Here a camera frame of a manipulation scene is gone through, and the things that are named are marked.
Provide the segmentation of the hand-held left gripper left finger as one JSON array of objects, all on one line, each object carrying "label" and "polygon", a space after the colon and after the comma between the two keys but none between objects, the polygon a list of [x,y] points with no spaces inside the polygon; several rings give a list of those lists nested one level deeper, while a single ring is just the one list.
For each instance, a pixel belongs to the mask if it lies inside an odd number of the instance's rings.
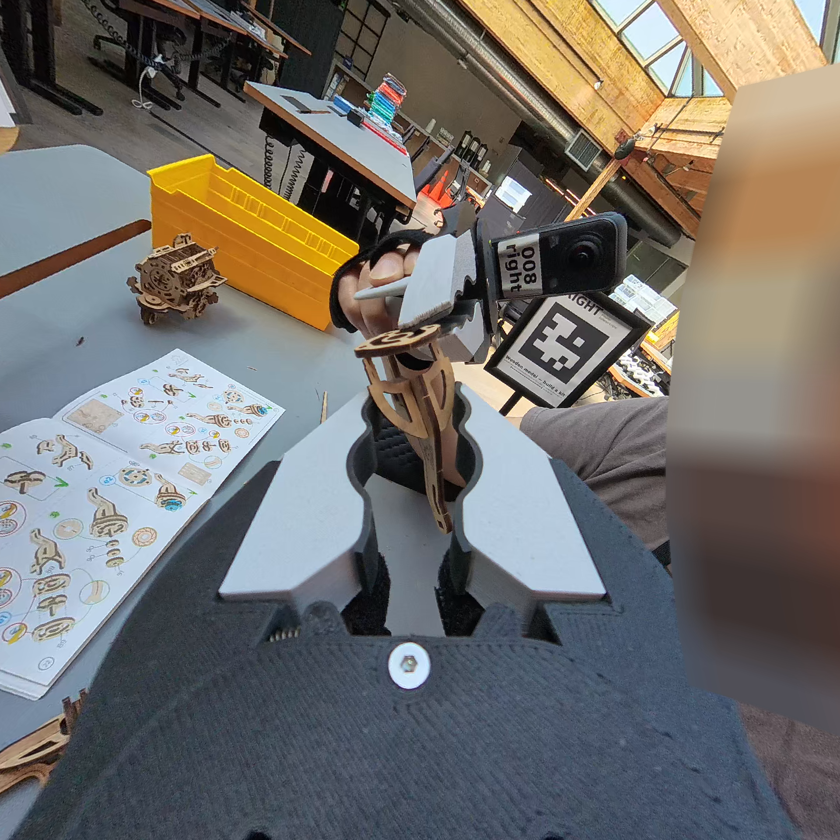
[{"label": "hand-held left gripper left finger", "polygon": [[361,392],[281,459],[218,589],[303,616],[335,606],[360,635],[387,636],[389,575],[364,486],[376,468],[379,412]]}]

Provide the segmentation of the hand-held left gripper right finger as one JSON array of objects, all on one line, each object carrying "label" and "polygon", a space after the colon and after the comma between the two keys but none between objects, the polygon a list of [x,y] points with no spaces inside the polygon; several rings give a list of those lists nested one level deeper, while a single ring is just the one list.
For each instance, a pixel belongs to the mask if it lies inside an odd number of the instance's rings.
[{"label": "hand-held left gripper right finger", "polygon": [[494,604],[521,628],[550,603],[608,606],[608,594],[550,457],[466,385],[456,385],[456,465],[465,480],[437,579],[447,636],[471,635]]}]

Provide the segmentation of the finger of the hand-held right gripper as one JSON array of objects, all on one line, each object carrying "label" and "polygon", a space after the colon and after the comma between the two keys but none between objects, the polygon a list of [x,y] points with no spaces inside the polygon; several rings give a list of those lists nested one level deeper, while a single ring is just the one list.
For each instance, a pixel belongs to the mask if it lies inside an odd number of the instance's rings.
[{"label": "finger of the hand-held right gripper", "polygon": [[473,234],[437,236],[419,252],[402,296],[397,325],[400,329],[423,327],[449,316],[468,287],[476,280],[476,246]]},{"label": "finger of the hand-held right gripper", "polygon": [[487,357],[490,334],[480,301],[457,301],[451,312],[439,320],[437,344],[452,362],[474,364]]}]

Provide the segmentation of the wooden lever assembly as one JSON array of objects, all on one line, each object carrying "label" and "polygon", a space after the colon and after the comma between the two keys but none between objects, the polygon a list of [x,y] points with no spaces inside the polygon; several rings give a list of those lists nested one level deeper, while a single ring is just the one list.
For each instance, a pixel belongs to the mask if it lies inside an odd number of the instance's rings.
[{"label": "wooden lever assembly", "polygon": [[452,424],[455,378],[449,359],[434,344],[434,361],[425,371],[383,380],[372,358],[364,358],[369,393],[381,414],[417,444],[423,461],[425,489],[439,531],[453,528],[445,500],[442,435]]}]

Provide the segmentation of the round wooden plate part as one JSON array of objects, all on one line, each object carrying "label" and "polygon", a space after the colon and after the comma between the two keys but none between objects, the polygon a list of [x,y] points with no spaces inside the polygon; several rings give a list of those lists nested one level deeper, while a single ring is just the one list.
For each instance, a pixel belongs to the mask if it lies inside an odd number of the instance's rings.
[{"label": "round wooden plate part", "polygon": [[361,359],[399,355],[427,347],[436,341],[441,332],[437,323],[408,329],[394,329],[376,335],[354,349]]}]

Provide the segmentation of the person's right forearm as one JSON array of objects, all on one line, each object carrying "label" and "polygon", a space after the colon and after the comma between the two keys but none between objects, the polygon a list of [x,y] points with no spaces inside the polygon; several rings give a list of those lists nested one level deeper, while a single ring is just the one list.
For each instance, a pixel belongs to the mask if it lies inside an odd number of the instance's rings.
[{"label": "person's right forearm", "polygon": [[[645,543],[670,563],[666,515],[669,398],[637,397],[567,408],[534,407],[518,428],[551,458],[562,460]],[[442,434],[446,501],[469,482],[458,472],[459,436]],[[374,433],[377,474],[425,494],[424,462],[386,419]]]}]

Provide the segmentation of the wooden engine model assembly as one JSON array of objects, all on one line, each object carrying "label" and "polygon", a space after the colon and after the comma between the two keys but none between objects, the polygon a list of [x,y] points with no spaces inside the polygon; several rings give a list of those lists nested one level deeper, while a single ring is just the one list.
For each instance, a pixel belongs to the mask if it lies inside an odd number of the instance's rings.
[{"label": "wooden engine model assembly", "polygon": [[127,285],[138,296],[142,323],[151,326],[167,312],[197,319],[218,301],[216,289],[228,282],[215,268],[217,248],[205,248],[189,233],[154,248],[135,266]]}]

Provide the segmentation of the laser-cut wooden parts sheet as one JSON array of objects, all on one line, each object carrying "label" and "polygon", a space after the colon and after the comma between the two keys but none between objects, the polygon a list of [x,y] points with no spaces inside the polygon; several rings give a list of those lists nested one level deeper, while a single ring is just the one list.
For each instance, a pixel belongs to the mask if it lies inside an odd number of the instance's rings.
[{"label": "laser-cut wooden parts sheet", "polygon": [[1,751],[2,794],[31,780],[37,781],[41,788],[46,786],[56,763],[67,750],[87,698],[87,689],[81,689],[79,697],[74,700],[64,698],[60,715]]}]

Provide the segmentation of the person's right hand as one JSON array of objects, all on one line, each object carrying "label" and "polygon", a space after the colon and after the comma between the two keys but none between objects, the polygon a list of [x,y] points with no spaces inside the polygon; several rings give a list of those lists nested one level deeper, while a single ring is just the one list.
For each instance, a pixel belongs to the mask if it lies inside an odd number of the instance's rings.
[{"label": "person's right hand", "polygon": [[333,321],[349,333],[364,339],[390,332],[398,326],[398,305],[384,298],[355,300],[357,292],[380,287],[412,275],[420,246],[400,245],[384,254],[374,266],[370,261],[344,273],[336,286],[339,317]]}]

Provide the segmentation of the framed marker sign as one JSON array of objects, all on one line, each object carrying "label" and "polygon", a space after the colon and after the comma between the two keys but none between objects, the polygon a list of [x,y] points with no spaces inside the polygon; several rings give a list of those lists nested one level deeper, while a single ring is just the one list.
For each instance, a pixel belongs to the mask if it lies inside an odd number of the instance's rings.
[{"label": "framed marker sign", "polygon": [[536,406],[572,406],[654,323],[597,291],[531,301],[486,363],[488,373]]}]

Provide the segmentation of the orange traffic cone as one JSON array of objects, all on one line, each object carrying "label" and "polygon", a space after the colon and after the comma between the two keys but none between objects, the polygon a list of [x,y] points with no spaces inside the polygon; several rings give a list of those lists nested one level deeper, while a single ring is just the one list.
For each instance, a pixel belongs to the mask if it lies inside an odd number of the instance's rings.
[{"label": "orange traffic cone", "polygon": [[429,197],[429,199],[438,206],[446,208],[455,202],[459,189],[460,180],[457,172],[453,173],[446,170],[438,173],[435,178],[422,189],[421,194]]}]

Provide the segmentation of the grey work table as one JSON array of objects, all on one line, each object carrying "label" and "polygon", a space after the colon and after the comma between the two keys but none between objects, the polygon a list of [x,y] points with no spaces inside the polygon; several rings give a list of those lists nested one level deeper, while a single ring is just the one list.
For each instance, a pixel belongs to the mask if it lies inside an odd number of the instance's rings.
[{"label": "grey work table", "polygon": [[305,91],[247,81],[245,94],[264,109],[260,130],[289,148],[280,182],[300,193],[302,210],[361,247],[383,236],[396,216],[408,221],[417,194],[402,148]]}]

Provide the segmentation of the illustrated assembly booklet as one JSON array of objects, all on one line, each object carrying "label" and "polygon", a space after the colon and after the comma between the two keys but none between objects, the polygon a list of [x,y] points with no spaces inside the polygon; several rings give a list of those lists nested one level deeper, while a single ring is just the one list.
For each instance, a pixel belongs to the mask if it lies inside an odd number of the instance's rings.
[{"label": "illustrated assembly booklet", "polygon": [[174,350],[2,433],[2,690],[41,698],[284,412]]}]

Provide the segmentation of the stack of coloured trays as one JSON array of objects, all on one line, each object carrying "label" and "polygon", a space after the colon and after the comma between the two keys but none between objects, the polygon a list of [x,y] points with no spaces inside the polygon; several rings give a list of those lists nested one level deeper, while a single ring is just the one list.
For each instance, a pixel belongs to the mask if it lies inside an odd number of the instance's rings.
[{"label": "stack of coloured trays", "polygon": [[404,85],[389,72],[365,100],[368,113],[374,121],[390,128],[405,96]]}]

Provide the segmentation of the yellow plastic bin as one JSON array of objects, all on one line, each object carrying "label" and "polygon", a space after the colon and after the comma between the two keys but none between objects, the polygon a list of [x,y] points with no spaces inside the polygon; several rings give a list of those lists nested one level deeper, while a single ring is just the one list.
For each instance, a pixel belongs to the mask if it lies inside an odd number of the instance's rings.
[{"label": "yellow plastic bin", "polygon": [[211,154],[163,165],[150,177],[153,246],[188,233],[216,247],[232,288],[318,330],[331,323],[333,274],[359,246]]}]

